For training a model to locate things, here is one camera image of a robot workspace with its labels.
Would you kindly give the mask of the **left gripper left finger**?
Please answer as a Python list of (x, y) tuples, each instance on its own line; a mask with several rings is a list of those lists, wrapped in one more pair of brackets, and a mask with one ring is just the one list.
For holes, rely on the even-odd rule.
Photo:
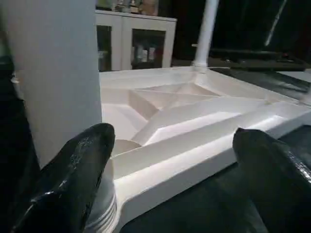
[(83, 232), (114, 143), (109, 123), (70, 139), (13, 205), (10, 232)]

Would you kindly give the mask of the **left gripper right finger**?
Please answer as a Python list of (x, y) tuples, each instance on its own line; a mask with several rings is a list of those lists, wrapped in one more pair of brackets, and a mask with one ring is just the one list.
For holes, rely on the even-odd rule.
[(309, 233), (311, 155), (256, 129), (238, 128), (232, 147), (267, 230)]

